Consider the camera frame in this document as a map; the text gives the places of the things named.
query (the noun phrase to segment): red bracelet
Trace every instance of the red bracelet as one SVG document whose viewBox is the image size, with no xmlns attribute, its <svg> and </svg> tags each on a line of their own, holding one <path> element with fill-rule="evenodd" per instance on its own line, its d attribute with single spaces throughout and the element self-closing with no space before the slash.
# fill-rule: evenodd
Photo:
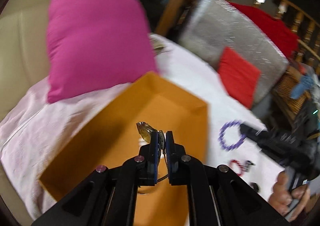
<svg viewBox="0 0 320 226">
<path fill-rule="evenodd" d="M 233 166 L 233 163 L 237 164 L 240 168 L 240 171 L 241 173 L 236 173 L 238 176 L 243 176 L 244 174 L 244 167 L 243 165 L 238 161 L 238 160 L 235 160 L 235 159 L 232 159 L 230 160 L 230 163 L 229 163 L 229 167 L 232 169 L 232 166 Z"/>
</svg>

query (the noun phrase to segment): beige sofa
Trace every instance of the beige sofa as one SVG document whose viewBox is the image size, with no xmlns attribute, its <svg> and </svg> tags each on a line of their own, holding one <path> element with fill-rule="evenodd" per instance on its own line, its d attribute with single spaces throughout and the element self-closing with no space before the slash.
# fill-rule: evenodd
<svg viewBox="0 0 320 226">
<path fill-rule="evenodd" d="M 45 33 L 49 2 L 9 0 L 0 14 L 0 121 L 32 85 L 48 75 Z M 32 223 L 1 164 L 0 196 L 19 224 Z"/>
</svg>

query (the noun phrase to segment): open cardboard box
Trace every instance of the open cardboard box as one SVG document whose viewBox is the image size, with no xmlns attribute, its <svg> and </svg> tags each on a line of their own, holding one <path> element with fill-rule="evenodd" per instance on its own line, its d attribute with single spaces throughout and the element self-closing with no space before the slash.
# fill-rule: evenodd
<svg viewBox="0 0 320 226">
<path fill-rule="evenodd" d="M 58 153 L 40 177 L 42 186 L 59 201 L 97 165 L 120 166 L 139 153 L 136 122 L 157 130 L 171 130 L 186 153 L 204 161 L 207 146 L 207 104 L 149 72 L 89 121 Z M 167 174 L 164 160 L 158 178 Z M 140 191 L 134 225 L 183 226 L 188 214 L 186 186 L 168 180 Z"/>
</svg>

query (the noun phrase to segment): red cloth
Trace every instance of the red cloth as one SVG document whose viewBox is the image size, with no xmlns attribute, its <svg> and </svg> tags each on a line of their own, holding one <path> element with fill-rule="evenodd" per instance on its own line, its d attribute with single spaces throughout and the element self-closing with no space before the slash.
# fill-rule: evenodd
<svg viewBox="0 0 320 226">
<path fill-rule="evenodd" d="M 292 52 L 297 50 L 299 36 L 292 33 L 280 19 L 275 19 L 253 6 L 230 4 L 249 17 L 273 41 L 285 57 L 290 58 Z"/>
<path fill-rule="evenodd" d="M 242 105 L 251 108 L 260 70 L 229 47 L 225 47 L 218 73 L 228 94 Z"/>
</svg>

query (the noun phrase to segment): wooden railing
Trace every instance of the wooden railing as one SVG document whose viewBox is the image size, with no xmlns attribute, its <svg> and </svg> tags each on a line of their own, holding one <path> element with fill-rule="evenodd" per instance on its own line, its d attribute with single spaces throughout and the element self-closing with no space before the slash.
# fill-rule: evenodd
<svg viewBox="0 0 320 226">
<path fill-rule="evenodd" d="M 313 35 L 313 32 L 315 31 L 316 26 L 320 28 L 320 24 L 318 24 L 310 15 L 308 15 L 306 12 L 304 12 L 301 8 L 296 6 L 294 3 L 288 1 L 288 0 L 279 0 L 279 7 L 276 12 L 275 18 L 282 19 L 284 13 L 287 11 L 288 7 L 291 6 L 294 9 L 297 10 L 297 14 L 295 15 L 295 19 L 293 21 L 293 24 L 291 25 L 291 31 L 293 33 L 297 33 L 298 29 L 304 20 L 304 18 L 309 19 L 309 25 L 307 28 L 307 31 L 301 37 L 299 42 L 299 49 L 296 52 L 295 60 L 298 62 L 304 62 L 307 63 L 309 66 L 315 67 L 315 72 L 317 75 L 320 75 L 320 56 L 319 48 L 320 48 L 320 31 L 318 31 L 316 40 L 313 44 L 310 44 L 311 36 Z M 253 6 L 259 7 L 261 2 L 260 1 L 253 1 Z"/>
</svg>

